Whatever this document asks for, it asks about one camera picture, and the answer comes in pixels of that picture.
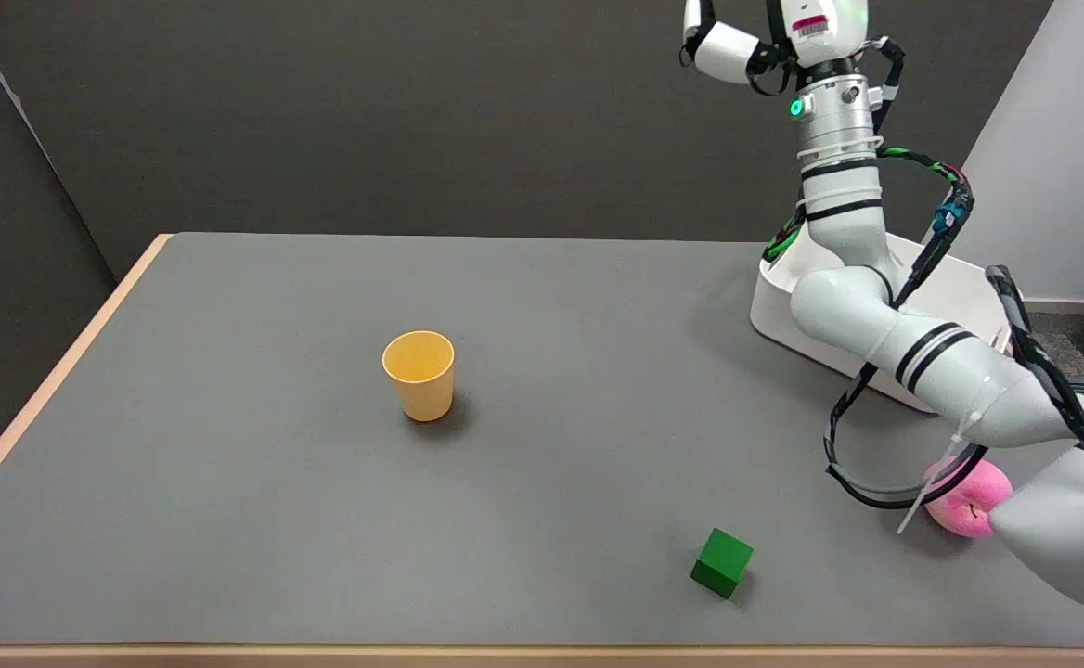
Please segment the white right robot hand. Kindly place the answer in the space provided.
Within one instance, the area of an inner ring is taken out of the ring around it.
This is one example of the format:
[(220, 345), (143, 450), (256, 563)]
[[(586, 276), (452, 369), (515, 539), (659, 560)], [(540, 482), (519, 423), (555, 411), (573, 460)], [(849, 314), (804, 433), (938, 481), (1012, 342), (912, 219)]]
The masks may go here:
[(694, 65), (721, 82), (754, 84), (759, 76), (785, 76), (855, 56), (866, 41), (866, 1), (759, 1), (767, 37), (730, 25), (717, 15), (717, 1), (687, 1), (682, 20), (679, 63)]

